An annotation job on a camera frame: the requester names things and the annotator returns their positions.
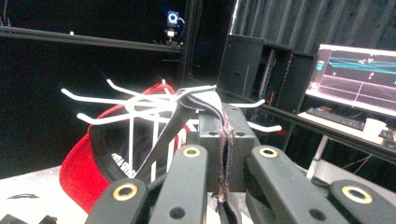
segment yellow ring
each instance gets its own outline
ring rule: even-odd
[[[128,194],[120,194],[120,191],[122,189],[130,189],[131,192]],[[126,201],[128,199],[132,199],[136,195],[136,193],[137,193],[137,186],[131,183],[126,183],[114,189],[113,197],[117,201]]]
[[[260,154],[262,156],[264,156],[264,157],[267,157],[267,158],[275,158],[275,157],[277,157],[277,152],[275,150],[273,150],[272,148],[270,148],[270,147],[264,147],[264,148],[260,149]]]
[[[363,195],[363,198],[357,197],[353,194],[350,193],[351,190],[355,190]],[[366,191],[357,188],[357,187],[352,187],[352,186],[344,186],[342,187],[343,193],[348,197],[348,199],[352,200],[355,203],[371,203],[373,201],[373,198],[370,194],[368,194]]]
[[[183,150],[183,155],[185,155],[186,157],[197,157],[199,156],[199,154],[201,154],[201,151],[196,147],[188,147]]]

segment keyboard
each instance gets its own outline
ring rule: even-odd
[[[365,123],[362,121],[355,120],[355,119],[349,119],[349,118],[334,114],[332,112],[323,111],[321,109],[311,107],[308,110],[306,110],[305,113],[319,117],[321,119],[327,119],[327,120],[335,122],[335,123],[343,124],[349,128],[357,129],[359,131],[363,131],[363,129],[364,129]],[[393,132],[391,132],[391,131],[382,130],[382,132],[379,134],[379,136],[382,138],[385,138],[385,139],[393,140]]]

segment gray curtain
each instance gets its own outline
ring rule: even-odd
[[[396,0],[235,0],[231,33],[316,53],[320,44],[396,50]]]

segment screw hole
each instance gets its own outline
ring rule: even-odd
[[[194,154],[196,154],[197,152],[194,151],[194,150],[187,150],[186,153],[189,154],[189,155],[194,155]]]
[[[120,196],[127,196],[130,193],[132,193],[132,189],[131,188],[123,188],[123,189],[120,189],[119,195]]]
[[[318,209],[309,210],[309,214],[311,215],[311,217],[313,217],[316,220],[319,220],[319,221],[326,220],[326,216]]]
[[[169,216],[174,219],[181,219],[186,215],[186,212],[181,207],[172,208],[169,212]]]
[[[269,154],[269,155],[274,155],[274,154],[275,154],[274,151],[269,150],[269,149],[265,149],[263,152],[264,152],[265,154]]]
[[[365,198],[364,194],[362,194],[362,193],[360,193],[360,192],[358,192],[357,190],[354,190],[354,189],[351,189],[349,191],[349,193],[352,194],[353,196],[357,197],[357,198],[360,198],[360,199],[364,199]]]

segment monitor screen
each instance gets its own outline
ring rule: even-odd
[[[396,52],[320,45],[306,94],[396,117]]]

